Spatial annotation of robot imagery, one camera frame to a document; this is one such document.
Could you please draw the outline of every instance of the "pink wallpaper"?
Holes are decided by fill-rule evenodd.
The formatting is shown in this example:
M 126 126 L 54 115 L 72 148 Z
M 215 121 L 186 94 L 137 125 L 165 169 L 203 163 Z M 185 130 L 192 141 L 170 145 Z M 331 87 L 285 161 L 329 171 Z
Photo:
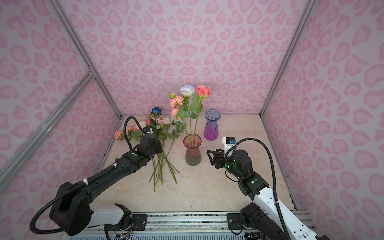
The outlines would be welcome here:
M 93 81 L 58 123 L 49 137 L 0 196 L 0 239 L 32 239 L 33 215 L 64 182 L 75 183 L 93 175 L 117 118 Z M 40 217 L 42 229 L 55 228 Z M 40 235 L 49 239 L 52 235 Z
M 384 239 L 384 1 L 320 1 L 266 123 L 331 239 Z
M 85 75 L 44 0 L 0 3 L 0 170 Z
M 204 84 L 207 108 L 259 113 L 306 0 L 63 0 L 123 114 L 169 113 Z

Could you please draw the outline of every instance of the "table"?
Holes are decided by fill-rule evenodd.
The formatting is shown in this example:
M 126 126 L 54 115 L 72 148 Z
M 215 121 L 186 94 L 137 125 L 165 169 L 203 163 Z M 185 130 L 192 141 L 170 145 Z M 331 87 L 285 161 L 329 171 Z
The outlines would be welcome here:
M 141 121 L 146 117 L 139 116 L 137 119 Z M 185 162 L 185 146 L 182 143 L 185 133 L 182 133 L 175 140 L 168 159 L 180 172 L 176 175 L 177 184 L 166 167 L 163 170 L 164 184 L 157 183 L 154 192 L 153 182 L 148 182 L 153 173 L 152 162 L 149 162 L 136 173 L 121 179 L 105 190 L 92 205 L 119 203 L 132 212 L 238 211 L 251 202 L 250 198 L 241 193 L 236 182 L 226 178 L 224 169 L 216 169 L 211 166 L 206 154 L 207 150 L 223 149 L 222 137 L 233 136 L 236 140 L 254 137 L 267 145 L 274 161 L 278 198 L 290 210 L 294 210 L 259 115 L 222 115 L 218 121 L 219 137 L 214 141 L 208 141 L 204 138 L 203 132 L 206 122 L 207 120 L 201 115 L 197 123 L 196 134 L 202 138 L 200 146 L 202 161 L 199 165 L 189 166 Z M 134 121 L 131 120 L 128 125 L 134 126 Z M 132 146 L 136 144 L 138 142 L 132 141 Z M 170 144 L 171 140 L 167 140 L 165 143 L 166 150 L 169 149 Z M 265 149 L 254 141 L 246 141 L 237 149 L 244 149 L 248 152 L 252 159 L 253 169 L 272 187 L 271 166 Z M 128 150 L 125 141 L 115 141 L 104 168 L 113 164 L 115 158 L 120 158 Z

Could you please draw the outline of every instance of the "pink glass vase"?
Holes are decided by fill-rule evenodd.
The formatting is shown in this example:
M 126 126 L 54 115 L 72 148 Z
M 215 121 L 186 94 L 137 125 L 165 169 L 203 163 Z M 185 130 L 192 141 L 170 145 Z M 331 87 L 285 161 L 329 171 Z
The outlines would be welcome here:
M 188 165 L 196 166 L 201 162 L 200 145 L 201 138 L 197 134 L 189 134 L 183 140 L 185 151 L 185 161 Z

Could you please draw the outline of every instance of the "glass vase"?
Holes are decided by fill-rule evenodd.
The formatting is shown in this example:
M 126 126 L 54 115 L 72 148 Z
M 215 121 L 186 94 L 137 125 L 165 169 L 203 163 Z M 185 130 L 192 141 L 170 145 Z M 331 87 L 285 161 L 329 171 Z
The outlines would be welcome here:
M 185 151 L 185 161 L 188 165 L 196 166 L 201 162 L 200 145 L 201 138 L 197 134 L 189 134 L 183 140 Z
M 209 141 L 216 140 L 218 137 L 218 125 L 217 121 L 220 119 L 221 114 L 215 109 L 210 109 L 205 112 L 205 118 L 207 119 L 207 124 L 204 129 L 204 137 Z

